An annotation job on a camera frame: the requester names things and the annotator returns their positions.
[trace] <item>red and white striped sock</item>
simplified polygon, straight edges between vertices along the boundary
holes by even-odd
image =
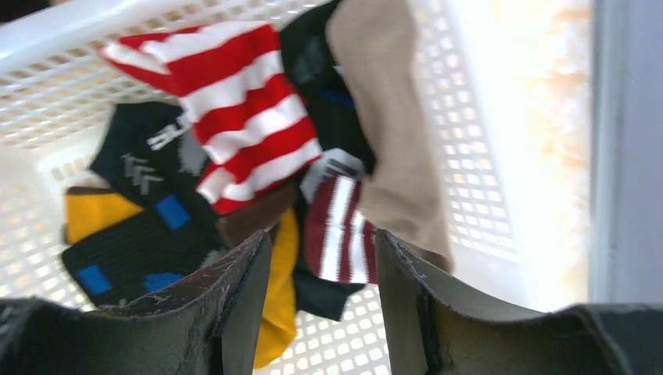
[[[218,213],[250,205],[321,156],[269,23],[223,22],[122,37],[99,54],[179,98],[213,161],[197,191]]]

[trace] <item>brown sock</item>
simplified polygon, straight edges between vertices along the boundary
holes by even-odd
[[[327,26],[362,130],[377,159],[360,211],[378,228],[453,268],[439,174],[410,72],[417,33],[407,0],[344,0]]]
[[[227,214],[217,223],[229,248],[234,248],[257,230],[274,226],[297,198],[297,182],[293,179],[245,209]]]

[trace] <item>yellow fabric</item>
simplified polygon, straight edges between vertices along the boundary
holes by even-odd
[[[117,193],[65,196],[66,239],[73,245],[143,209]]]
[[[274,246],[267,296],[260,324],[256,360],[253,368],[269,365],[290,346],[297,334],[295,328],[295,269],[299,248],[299,232],[295,211],[290,208],[281,217]]]

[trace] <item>maroon and white striped sock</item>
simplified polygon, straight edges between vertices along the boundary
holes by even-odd
[[[317,189],[304,227],[304,255],[321,279],[377,284],[375,227],[357,210],[360,183],[334,177]]]

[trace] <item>laundry basket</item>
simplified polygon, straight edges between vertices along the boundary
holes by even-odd
[[[38,295],[93,308],[59,260],[63,192],[102,184],[85,169],[112,103],[172,100],[107,67],[95,48],[121,35],[195,23],[269,20],[282,27],[322,2],[72,0],[1,26],[0,297]],[[413,74],[439,160],[457,276],[521,305],[561,307],[568,298],[557,276],[576,258],[553,262],[569,257],[557,248],[558,233],[541,229],[554,227],[550,189],[523,160],[522,93],[509,89],[508,61],[496,58],[509,51],[490,47],[499,38],[482,15],[490,1],[466,3],[410,3],[421,32]],[[341,323],[300,313],[297,327],[291,348],[258,373],[389,373],[376,287],[352,296]]]

